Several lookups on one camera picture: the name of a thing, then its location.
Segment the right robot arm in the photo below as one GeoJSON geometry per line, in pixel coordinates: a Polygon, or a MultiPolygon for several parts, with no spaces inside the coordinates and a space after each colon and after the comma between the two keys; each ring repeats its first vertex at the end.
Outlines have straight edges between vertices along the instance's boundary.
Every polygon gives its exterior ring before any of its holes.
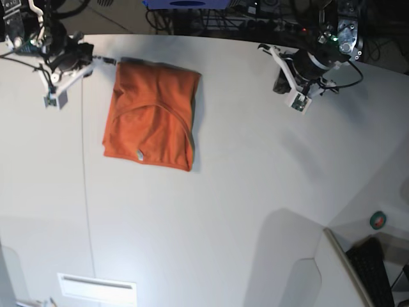
{"type": "Polygon", "coordinates": [[[38,58],[51,72],[79,70],[93,61],[93,45],[70,36],[61,22],[83,12],[89,1],[68,12],[58,12],[64,1],[1,1],[1,41],[10,49],[1,59],[16,54],[38,58]]]}

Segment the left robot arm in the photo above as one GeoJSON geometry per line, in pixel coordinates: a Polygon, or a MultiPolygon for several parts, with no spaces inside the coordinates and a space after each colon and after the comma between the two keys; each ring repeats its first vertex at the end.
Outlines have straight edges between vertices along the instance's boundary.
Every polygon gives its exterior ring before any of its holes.
{"type": "Polygon", "coordinates": [[[361,1],[308,1],[300,9],[296,1],[289,1],[289,8],[301,31],[293,35],[298,51],[293,53],[276,51],[281,66],[274,91],[280,94],[296,89],[305,96],[325,91],[338,93],[340,89],[356,86],[364,80],[357,68],[362,54],[359,38],[361,1]],[[324,78],[330,70],[349,65],[359,78],[338,85],[324,78]]]}

